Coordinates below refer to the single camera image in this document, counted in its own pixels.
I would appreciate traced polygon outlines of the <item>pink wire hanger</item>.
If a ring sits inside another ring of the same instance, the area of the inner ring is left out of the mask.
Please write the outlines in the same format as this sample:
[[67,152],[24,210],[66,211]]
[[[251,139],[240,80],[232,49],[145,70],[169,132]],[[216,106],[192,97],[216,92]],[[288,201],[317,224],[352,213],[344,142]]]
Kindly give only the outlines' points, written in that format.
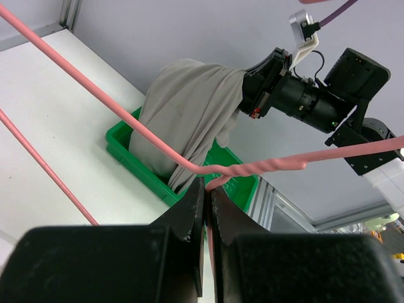
[[20,32],[36,48],[44,53],[49,59],[56,63],[68,75],[76,80],[83,88],[90,92],[94,97],[101,101],[113,113],[129,124],[135,131],[147,139],[154,147],[158,148],[163,154],[187,170],[195,174],[217,173],[222,176],[214,179],[207,185],[208,190],[215,189],[225,184],[231,177],[247,177],[264,172],[303,170],[309,162],[318,162],[337,158],[357,157],[381,152],[390,152],[403,148],[403,136],[388,140],[377,141],[373,143],[364,143],[360,145],[351,145],[343,148],[334,148],[329,150],[313,151],[301,153],[283,158],[269,158],[266,160],[245,163],[242,165],[232,165],[224,167],[220,165],[197,166],[184,157],[179,155],[171,147],[165,144],[160,138],[155,136],[149,129],[142,125],[138,120],[131,116],[115,100],[109,97],[96,84],[89,80],[83,73],[76,69],[70,62],[65,60],[56,50],[42,40],[35,32],[29,29],[21,20],[11,13],[5,6],[1,6],[1,18],[7,21],[13,28]]

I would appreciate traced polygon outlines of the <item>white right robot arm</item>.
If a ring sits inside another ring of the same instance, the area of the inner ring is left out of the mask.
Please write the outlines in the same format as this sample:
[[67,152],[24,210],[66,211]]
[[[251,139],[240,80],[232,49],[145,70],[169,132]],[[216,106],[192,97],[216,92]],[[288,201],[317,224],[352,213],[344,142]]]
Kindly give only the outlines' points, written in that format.
[[[231,144],[247,162],[390,139],[379,119],[366,116],[388,82],[387,68],[347,48],[324,80],[290,70],[292,56],[275,49],[248,70],[241,117]],[[314,223],[359,208],[381,205],[382,194],[366,177],[380,165],[402,161],[398,151],[312,163],[303,172],[265,174]]]

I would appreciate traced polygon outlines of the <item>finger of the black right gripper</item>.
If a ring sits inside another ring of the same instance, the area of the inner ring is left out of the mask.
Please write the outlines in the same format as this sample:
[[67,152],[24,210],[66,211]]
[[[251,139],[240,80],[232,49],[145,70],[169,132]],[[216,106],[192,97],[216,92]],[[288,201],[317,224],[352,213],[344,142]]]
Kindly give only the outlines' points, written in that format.
[[280,72],[280,50],[274,49],[263,61],[259,64],[246,70],[245,77],[262,76],[264,78],[269,75],[277,75]]

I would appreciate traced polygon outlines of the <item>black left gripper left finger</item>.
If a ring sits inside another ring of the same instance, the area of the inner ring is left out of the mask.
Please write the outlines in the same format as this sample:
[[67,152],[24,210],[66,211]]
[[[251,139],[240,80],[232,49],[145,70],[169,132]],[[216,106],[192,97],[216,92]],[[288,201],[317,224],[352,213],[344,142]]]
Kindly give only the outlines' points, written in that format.
[[1,274],[2,302],[197,302],[205,181],[148,225],[29,230]]

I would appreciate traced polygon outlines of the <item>grey trousers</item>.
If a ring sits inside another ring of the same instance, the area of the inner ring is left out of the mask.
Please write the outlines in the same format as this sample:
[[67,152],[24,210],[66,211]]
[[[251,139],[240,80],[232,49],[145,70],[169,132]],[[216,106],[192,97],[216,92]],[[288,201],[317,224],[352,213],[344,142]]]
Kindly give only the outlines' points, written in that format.
[[195,165],[214,143],[224,148],[236,125],[245,71],[180,59],[149,87],[138,120]]

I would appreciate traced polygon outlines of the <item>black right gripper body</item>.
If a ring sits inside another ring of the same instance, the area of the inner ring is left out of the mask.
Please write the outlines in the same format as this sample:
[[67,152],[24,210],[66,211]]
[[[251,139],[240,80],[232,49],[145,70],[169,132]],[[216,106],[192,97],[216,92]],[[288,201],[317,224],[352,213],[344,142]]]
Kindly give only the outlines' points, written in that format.
[[318,116],[319,94],[312,81],[292,75],[292,55],[280,49],[280,72],[269,77],[243,78],[242,101],[238,109],[253,119],[264,117],[272,108],[300,121],[314,121]]

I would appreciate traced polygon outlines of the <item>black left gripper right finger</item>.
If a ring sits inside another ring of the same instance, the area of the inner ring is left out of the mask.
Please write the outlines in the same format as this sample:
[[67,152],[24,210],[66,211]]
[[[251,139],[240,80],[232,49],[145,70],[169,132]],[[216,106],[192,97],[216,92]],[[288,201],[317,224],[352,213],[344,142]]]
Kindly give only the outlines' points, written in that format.
[[274,234],[210,192],[217,302],[402,302],[403,279],[368,235]]

